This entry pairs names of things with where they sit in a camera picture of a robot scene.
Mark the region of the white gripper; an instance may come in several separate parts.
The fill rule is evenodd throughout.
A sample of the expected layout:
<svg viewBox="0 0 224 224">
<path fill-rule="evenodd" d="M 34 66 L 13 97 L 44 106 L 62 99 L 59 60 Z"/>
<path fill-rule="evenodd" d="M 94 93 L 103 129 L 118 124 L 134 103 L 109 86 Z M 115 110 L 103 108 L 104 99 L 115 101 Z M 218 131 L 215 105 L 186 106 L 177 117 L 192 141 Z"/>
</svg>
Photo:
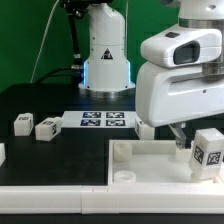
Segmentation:
<svg viewBox="0 0 224 224">
<path fill-rule="evenodd" d="M 190 149 L 185 122 L 224 113 L 224 75 L 204 75 L 201 66 L 167 69 L 146 62 L 137 76 L 135 107 L 144 123 L 169 125 L 176 146 Z"/>
</svg>

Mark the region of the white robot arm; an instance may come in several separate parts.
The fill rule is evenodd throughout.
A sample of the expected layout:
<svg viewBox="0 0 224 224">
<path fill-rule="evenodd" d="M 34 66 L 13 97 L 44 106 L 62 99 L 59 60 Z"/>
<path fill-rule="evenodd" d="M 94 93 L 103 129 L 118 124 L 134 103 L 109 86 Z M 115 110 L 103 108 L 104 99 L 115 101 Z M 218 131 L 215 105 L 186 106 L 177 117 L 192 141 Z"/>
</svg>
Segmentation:
<svg viewBox="0 0 224 224">
<path fill-rule="evenodd" d="M 136 90 L 138 117 L 151 127 L 168 125 L 181 148 L 189 120 L 224 113 L 224 0 L 160 0 L 178 7 L 178 23 L 146 39 L 146 62 L 130 82 L 124 56 L 124 22 L 105 3 L 89 7 L 90 56 L 84 63 L 83 93 L 114 97 Z"/>
</svg>

